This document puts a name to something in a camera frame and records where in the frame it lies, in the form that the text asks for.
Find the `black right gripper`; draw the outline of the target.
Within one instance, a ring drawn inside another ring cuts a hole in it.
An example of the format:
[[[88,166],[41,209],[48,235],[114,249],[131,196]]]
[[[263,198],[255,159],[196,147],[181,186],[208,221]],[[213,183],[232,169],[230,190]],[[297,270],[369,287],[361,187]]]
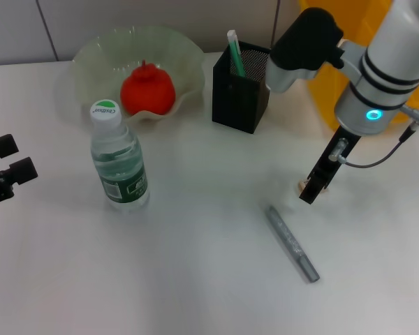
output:
[[[346,158],[359,140],[359,135],[352,134],[340,126],[310,172],[309,177],[300,182],[299,198],[307,204],[312,204],[321,193],[326,192],[328,185],[340,168],[339,157]]]

